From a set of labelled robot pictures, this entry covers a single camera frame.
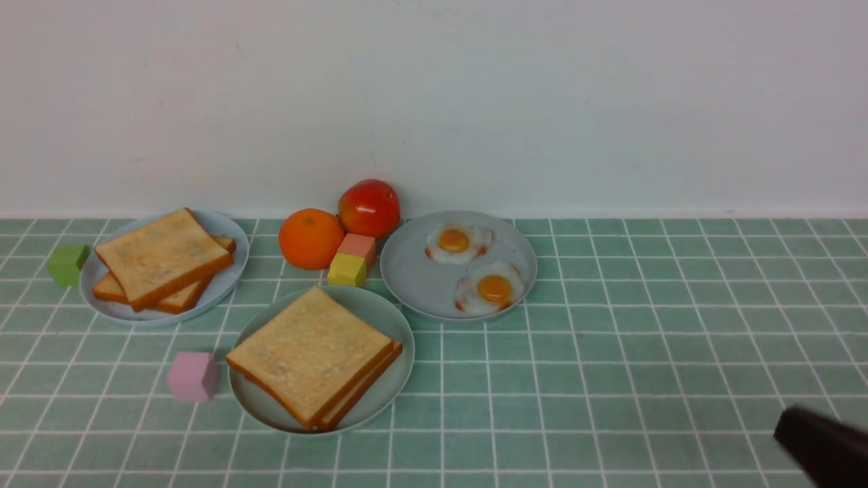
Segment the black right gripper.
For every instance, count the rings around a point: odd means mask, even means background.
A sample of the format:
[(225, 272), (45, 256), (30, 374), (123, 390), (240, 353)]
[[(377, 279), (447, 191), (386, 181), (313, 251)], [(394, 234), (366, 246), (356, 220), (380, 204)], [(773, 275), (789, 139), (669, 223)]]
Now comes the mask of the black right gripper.
[(812, 409), (792, 405), (773, 438), (815, 487), (867, 486), (867, 432)]

